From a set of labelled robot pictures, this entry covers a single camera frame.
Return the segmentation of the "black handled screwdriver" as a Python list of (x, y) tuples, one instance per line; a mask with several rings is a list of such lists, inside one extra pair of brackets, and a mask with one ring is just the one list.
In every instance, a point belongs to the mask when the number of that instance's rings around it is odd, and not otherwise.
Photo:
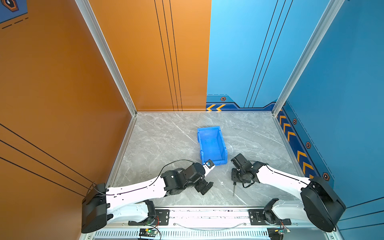
[(236, 185), (237, 185), (237, 182), (238, 182), (237, 177), (232, 177), (232, 181), (233, 181), (233, 198), (234, 198), (235, 197), (235, 193), (236, 193)]

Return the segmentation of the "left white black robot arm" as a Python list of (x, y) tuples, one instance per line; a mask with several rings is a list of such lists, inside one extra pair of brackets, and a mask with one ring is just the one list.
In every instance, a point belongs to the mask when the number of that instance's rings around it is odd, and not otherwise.
[(157, 218), (152, 199), (178, 195), (188, 188), (205, 195), (213, 186), (205, 177), (215, 168), (208, 160), (192, 163), (188, 168), (161, 172), (159, 176), (134, 185), (107, 188), (95, 185), (82, 201), (83, 234), (104, 228), (107, 224), (124, 221), (150, 225)]

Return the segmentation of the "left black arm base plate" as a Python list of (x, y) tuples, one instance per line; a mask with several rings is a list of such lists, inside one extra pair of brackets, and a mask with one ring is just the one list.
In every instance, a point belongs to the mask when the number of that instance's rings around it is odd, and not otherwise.
[(170, 219), (170, 210), (156, 209), (155, 214), (150, 214), (145, 220), (141, 222), (129, 221), (129, 226), (168, 226)]

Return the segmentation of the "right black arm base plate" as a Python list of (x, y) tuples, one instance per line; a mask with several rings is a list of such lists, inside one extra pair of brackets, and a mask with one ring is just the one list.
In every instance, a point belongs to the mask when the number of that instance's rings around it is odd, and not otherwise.
[(285, 225), (290, 226), (292, 224), (290, 219), (280, 220), (274, 213), (271, 211), (265, 211), (263, 209), (250, 209), (248, 210), (249, 219), (252, 226), (262, 226), (262, 225)]

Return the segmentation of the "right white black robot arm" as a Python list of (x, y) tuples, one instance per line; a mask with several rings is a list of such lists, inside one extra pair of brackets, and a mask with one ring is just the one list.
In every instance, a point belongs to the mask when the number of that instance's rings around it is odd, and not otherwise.
[(274, 198), (264, 207), (261, 218), (270, 225), (294, 219), (311, 222), (324, 232), (336, 230), (346, 205), (329, 183), (320, 177), (305, 178), (276, 170), (266, 163), (248, 161), (242, 154), (231, 162), (233, 182), (249, 188), (255, 183), (270, 185), (297, 198), (284, 201)]

